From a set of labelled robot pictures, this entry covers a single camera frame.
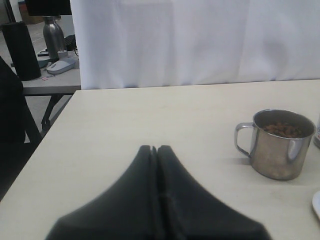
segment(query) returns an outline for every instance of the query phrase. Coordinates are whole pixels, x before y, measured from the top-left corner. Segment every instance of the black bag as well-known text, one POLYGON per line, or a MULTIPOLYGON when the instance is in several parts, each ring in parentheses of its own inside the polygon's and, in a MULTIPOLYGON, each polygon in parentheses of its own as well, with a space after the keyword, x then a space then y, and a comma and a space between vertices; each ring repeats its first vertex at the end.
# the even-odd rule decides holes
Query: black bag
POLYGON ((0 145, 24 143, 23 85, 0 56, 0 145))

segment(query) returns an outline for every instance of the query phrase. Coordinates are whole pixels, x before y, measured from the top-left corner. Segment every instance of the white backdrop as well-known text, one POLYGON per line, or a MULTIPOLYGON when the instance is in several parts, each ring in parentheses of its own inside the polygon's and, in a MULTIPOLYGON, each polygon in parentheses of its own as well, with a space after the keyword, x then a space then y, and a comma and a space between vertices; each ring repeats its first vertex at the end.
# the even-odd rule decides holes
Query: white backdrop
POLYGON ((319 0, 71 0, 82 89, 320 78, 319 0))

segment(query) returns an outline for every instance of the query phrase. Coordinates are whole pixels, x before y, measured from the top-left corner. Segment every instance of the metal mug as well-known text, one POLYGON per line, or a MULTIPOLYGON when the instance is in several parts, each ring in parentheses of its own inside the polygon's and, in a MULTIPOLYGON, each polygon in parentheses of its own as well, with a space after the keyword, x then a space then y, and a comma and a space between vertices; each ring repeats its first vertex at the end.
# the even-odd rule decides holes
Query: metal mug
POLYGON ((234 145, 250 158, 251 166, 260 174, 275 180, 291 180, 301 173, 308 147, 316 132, 315 124, 298 113, 266 109, 253 116, 253 122, 243 122, 234 131, 234 145), (277 122, 298 126, 301 138, 287 138, 264 131, 263 127, 277 122), (250 152, 238 145, 238 132, 253 129, 250 152))

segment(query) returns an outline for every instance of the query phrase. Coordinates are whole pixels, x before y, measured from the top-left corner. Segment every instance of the cereal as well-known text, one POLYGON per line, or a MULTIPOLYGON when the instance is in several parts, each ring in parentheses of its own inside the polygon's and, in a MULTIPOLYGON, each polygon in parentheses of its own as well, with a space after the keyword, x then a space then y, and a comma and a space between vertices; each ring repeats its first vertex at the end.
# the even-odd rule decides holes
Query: cereal
POLYGON ((277 122, 263 127, 269 134, 283 138, 298 139, 303 137, 303 132, 298 126, 292 126, 287 122, 277 122))

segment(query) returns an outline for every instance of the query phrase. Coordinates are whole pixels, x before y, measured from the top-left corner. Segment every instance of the floor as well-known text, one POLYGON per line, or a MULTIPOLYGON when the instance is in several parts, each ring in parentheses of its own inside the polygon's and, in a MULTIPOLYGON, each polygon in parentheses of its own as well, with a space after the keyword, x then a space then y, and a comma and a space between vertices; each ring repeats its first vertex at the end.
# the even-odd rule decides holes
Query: floor
MULTIPOLYGON (((44 22, 28 25, 29 34, 31 41, 33 43, 34 51, 38 53, 39 51, 46 48, 45 39, 43 36, 44 22)), ((3 60, 10 65, 12 63, 5 39, 3 34, 0 32, 0 56, 3 60)), ((51 116, 54 116, 55 113, 61 108, 61 106, 70 98, 70 96, 64 96, 54 107, 51 116)), ((41 120, 46 111, 50 96, 27 96, 26 101, 34 118, 34 121, 41 131, 41 120)))

